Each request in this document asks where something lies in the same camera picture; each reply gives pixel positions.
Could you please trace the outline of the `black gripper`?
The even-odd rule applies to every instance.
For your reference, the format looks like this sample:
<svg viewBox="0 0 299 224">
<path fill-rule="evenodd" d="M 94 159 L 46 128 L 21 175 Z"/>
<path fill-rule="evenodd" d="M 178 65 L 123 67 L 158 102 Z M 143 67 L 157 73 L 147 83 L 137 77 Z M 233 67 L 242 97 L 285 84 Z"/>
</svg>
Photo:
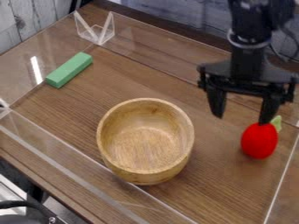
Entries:
<svg viewBox="0 0 299 224">
<path fill-rule="evenodd" d="M 232 55 L 222 61 L 198 65 L 199 87 L 205 90 L 212 113 L 222 118 L 228 105 L 228 93 L 254 95 L 264 99 L 260 124 L 272 122 L 281 104 L 296 98 L 299 75 L 276 66 L 268 59 L 273 33 L 262 38 L 245 38 L 229 32 Z"/>
</svg>

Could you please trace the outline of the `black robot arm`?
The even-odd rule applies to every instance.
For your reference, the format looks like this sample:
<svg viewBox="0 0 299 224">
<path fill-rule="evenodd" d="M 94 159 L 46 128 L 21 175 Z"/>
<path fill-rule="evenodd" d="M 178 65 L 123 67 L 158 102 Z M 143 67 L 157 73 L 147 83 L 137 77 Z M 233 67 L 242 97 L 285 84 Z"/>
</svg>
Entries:
<svg viewBox="0 0 299 224">
<path fill-rule="evenodd" d="M 198 65 L 198 86 L 208 93 L 210 111 L 218 118 L 225 114 L 229 93 L 261 97 L 258 123 L 268 124 L 281 105 L 294 100 L 299 84 L 299 74 L 272 64 L 266 55 L 274 32 L 294 35 L 286 24 L 296 17 L 296 0 L 229 0 L 229 9 L 232 56 Z"/>
</svg>

